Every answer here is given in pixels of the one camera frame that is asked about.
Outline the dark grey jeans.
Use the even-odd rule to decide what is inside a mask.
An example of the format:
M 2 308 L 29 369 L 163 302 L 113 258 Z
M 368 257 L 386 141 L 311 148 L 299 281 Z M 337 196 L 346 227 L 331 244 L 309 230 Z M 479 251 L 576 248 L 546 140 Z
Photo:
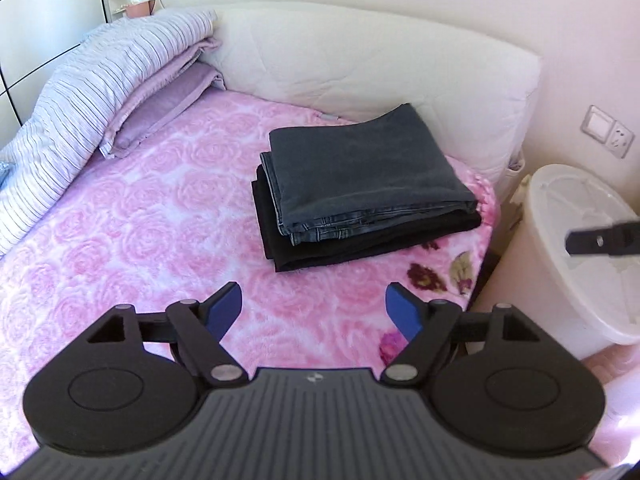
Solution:
M 294 245 L 476 211 L 410 104 L 359 124 L 279 128 L 269 142 L 260 163 L 277 229 Z

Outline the white plastic bucket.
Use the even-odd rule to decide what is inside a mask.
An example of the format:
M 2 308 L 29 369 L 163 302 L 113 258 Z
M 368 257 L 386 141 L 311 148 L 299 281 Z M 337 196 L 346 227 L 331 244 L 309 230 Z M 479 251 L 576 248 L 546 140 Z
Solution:
M 548 165 L 530 178 L 523 219 L 472 304 L 510 304 L 577 359 L 639 341 L 639 259 L 606 253 L 604 228 L 636 215 L 584 170 Z

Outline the pink rose blanket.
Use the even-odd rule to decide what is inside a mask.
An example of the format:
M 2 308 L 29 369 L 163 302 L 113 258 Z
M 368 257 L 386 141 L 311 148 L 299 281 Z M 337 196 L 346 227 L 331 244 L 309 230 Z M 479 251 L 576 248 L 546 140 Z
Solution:
M 1 468 L 36 448 L 24 419 L 29 379 L 115 304 L 157 312 L 229 282 L 243 311 L 224 348 L 258 366 L 382 370 L 396 350 L 391 282 L 466 306 L 499 218 L 492 186 L 456 165 L 477 197 L 473 231 L 401 252 L 279 273 L 265 257 L 252 195 L 273 129 L 324 126 L 315 110 L 206 91 L 128 157 L 96 156 L 1 261 Z

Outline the folded black trousers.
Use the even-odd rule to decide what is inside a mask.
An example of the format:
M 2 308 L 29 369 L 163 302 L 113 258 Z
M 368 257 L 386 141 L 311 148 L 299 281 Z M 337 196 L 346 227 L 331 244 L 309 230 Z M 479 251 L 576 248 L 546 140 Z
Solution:
M 454 211 L 433 219 L 410 221 L 401 226 L 355 235 L 341 240 L 320 240 L 294 245 L 277 228 L 267 176 L 262 166 L 256 169 L 252 192 L 265 257 L 271 260 L 277 272 L 290 272 L 314 266 L 333 266 L 397 252 L 423 245 L 443 236 L 472 231 L 480 226 L 480 213 Z

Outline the lilac pillow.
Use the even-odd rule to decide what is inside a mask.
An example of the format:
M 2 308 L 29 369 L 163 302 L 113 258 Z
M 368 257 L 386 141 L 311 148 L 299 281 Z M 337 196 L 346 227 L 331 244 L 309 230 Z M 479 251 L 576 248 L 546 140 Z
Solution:
M 145 139 L 181 115 L 209 88 L 224 90 L 224 77 L 200 57 L 220 42 L 206 38 L 173 58 L 132 92 L 107 125 L 99 152 L 125 158 Z

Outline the striped lilac duvet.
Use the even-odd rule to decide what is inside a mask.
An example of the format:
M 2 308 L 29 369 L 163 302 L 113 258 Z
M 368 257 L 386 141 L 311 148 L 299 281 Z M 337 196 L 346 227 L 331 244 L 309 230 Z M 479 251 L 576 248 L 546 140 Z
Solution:
M 90 32 L 59 65 L 32 116 L 1 150 L 1 251 L 55 205 L 103 141 L 126 101 L 179 55 L 212 38 L 213 9 L 163 10 Z

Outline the white padded headboard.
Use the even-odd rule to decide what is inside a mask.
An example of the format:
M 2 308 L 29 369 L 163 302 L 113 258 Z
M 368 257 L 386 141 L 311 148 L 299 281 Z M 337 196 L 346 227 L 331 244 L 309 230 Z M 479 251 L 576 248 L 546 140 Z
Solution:
M 442 151 L 498 183 L 536 106 L 541 58 L 423 18 L 306 2 L 222 4 L 203 60 L 232 91 L 365 122 L 411 104 Z

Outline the white wardrobe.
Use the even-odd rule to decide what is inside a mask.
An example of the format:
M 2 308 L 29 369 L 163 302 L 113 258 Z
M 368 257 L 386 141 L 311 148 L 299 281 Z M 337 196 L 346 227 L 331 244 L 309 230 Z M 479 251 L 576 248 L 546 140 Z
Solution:
M 106 22 L 103 0 L 1 0 L 1 144 L 32 114 L 55 67 Z

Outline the white wall socket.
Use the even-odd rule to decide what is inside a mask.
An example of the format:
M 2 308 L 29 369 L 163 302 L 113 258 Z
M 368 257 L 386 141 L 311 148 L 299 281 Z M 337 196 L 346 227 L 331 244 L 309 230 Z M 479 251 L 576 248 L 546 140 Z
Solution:
M 616 158 L 623 159 L 628 154 L 635 138 L 636 135 L 621 122 L 614 122 L 604 147 Z

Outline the white wall switch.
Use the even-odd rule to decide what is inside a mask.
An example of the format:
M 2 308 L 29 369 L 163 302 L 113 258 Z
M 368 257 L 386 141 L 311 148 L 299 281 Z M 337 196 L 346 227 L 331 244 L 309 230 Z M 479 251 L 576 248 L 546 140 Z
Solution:
M 580 125 L 580 130 L 590 138 L 605 144 L 614 127 L 615 119 L 595 105 L 591 105 Z

